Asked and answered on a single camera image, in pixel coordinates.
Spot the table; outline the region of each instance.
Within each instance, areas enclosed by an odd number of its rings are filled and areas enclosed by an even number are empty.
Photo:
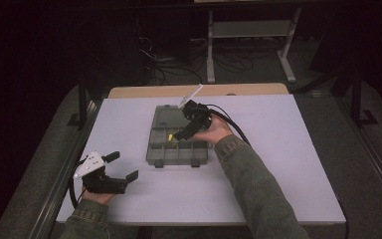
[[[277,53],[281,66],[284,69],[287,81],[295,83],[296,78],[287,61],[287,52],[292,42],[293,34],[299,18],[300,8],[294,10],[293,16],[288,20],[270,21],[239,21],[239,22],[214,22],[213,11],[209,13],[208,26],[208,56],[207,56],[207,82],[215,83],[215,71],[213,63],[213,39],[214,38],[237,38],[237,37],[277,37],[285,36],[285,44]]]
[[[107,175],[124,178],[139,170],[126,193],[110,203],[109,221],[152,226],[246,224],[212,149],[207,165],[199,168],[154,168],[145,160],[155,107],[176,105],[195,88],[119,88],[104,100],[82,157],[91,150],[102,155],[118,150],[120,159],[106,166]],[[218,105],[234,119],[277,178],[301,224],[343,223],[294,98],[285,89],[281,84],[212,85],[205,86],[194,101]],[[122,93],[126,98],[119,98]],[[237,96],[223,96],[229,93]],[[81,183],[76,180],[77,195]],[[67,195],[57,221],[65,222],[73,210]]]

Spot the jacket sleeve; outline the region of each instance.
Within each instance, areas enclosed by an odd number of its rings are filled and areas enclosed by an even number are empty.
[[[107,213],[106,205],[82,200],[68,218],[61,239],[107,239]]]
[[[248,144],[229,135],[215,151],[255,238],[308,238],[276,179]]]

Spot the left hand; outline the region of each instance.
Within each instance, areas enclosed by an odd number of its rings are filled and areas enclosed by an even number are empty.
[[[117,196],[117,194],[92,193],[87,190],[83,193],[83,199],[97,202],[102,205],[107,205],[110,202],[110,200],[113,199],[115,196]]]

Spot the white table surface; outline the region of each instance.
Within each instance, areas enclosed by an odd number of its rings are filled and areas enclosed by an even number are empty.
[[[109,221],[125,225],[244,225],[245,219],[217,156],[209,148],[207,165],[155,168],[146,162],[156,106],[180,98],[104,100],[82,158],[93,150],[120,158],[106,174],[139,177],[109,204]],[[197,103],[223,108],[243,130],[276,177],[301,224],[345,222],[292,95],[196,97]],[[82,181],[75,180],[76,194]],[[57,221],[74,207],[67,193]]]

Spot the hand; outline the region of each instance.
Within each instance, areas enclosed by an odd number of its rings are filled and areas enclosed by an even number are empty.
[[[193,139],[209,141],[216,144],[225,136],[233,134],[229,125],[223,119],[215,115],[210,115],[210,117],[212,118],[212,123],[210,124],[209,129],[204,132],[195,133],[192,136]]]
[[[107,205],[111,199],[113,199],[117,194],[109,193],[92,193],[83,188],[85,192],[83,193],[83,199],[88,201],[97,202],[103,205]]]

